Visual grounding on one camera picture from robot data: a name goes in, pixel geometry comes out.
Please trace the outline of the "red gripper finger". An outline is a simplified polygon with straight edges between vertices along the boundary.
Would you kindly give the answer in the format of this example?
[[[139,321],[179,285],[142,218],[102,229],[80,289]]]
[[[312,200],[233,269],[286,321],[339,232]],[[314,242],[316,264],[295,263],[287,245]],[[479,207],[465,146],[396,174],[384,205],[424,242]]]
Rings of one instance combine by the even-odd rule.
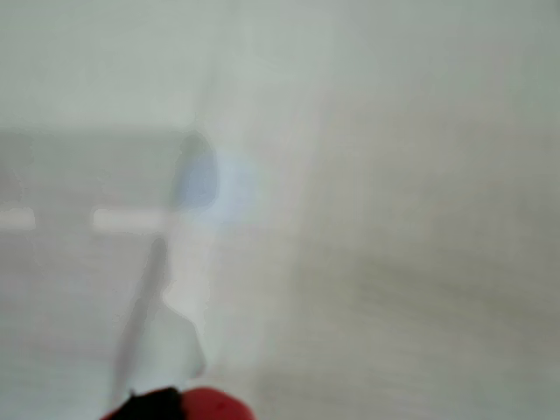
[[[129,398],[102,420],[183,420],[182,394],[173,387],[161,388]]]
[[[187,420],[256,420],[245,402],[216,388],[189,389],[181,404]]]

